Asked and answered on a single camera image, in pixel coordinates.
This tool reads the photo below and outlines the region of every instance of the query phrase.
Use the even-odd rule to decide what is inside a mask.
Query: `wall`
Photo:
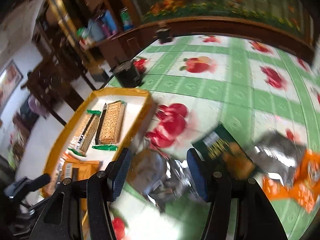
[[[10,133],[13,131],[12,117],[16,111],[19,111],[20,106],[24,103],[29,95],[28,89],[20,89],[20,86],[26,82],[28,71],[33,70],[41,61],[42,56],[33,42],[26,42],[10,59],[1,66],[0,73],[4,70],[7,64],[13,60],[23,75],[22,81],[10,96],[4,110],[0,114],[0,119],[3,125],[0,133],[0,152],[1,155],[7,157],[7,146],[10,140]]]

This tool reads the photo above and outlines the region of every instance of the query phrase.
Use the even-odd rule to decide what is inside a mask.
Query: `picture frame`
[[[11,60],[0,74],[0,114],[22,79],[22,73]]]

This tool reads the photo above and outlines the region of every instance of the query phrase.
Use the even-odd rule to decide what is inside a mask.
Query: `crumpled plastic wrapper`
[[[196,192],[187,161],[172,159],[147,140],[144,149],[132,158],[126,181],[160,212],[165,211],[166,202],[188,190]]]
[[[292,187],[305,147],[295,144],[277,131],[269,130],[245,152],[271,179]]]

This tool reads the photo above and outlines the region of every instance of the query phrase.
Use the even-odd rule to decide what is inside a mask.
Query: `wrapped crackers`
[[[74,154],[85,156],[97,130],[100,114],[100,111],[87,110],[69,143],[68,149]]]
[[[104,105],[95,137],[95,149],[113,150],[119,142],[125,105],[120,100]]]

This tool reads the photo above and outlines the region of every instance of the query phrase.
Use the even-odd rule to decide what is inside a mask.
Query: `orange snack packet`
[[[263,192],[270,201],[293,198],[310,213],[320,194],[320,154],[306,150],[295,178],[293,187],[288,188],[268,177],[264,177]]]

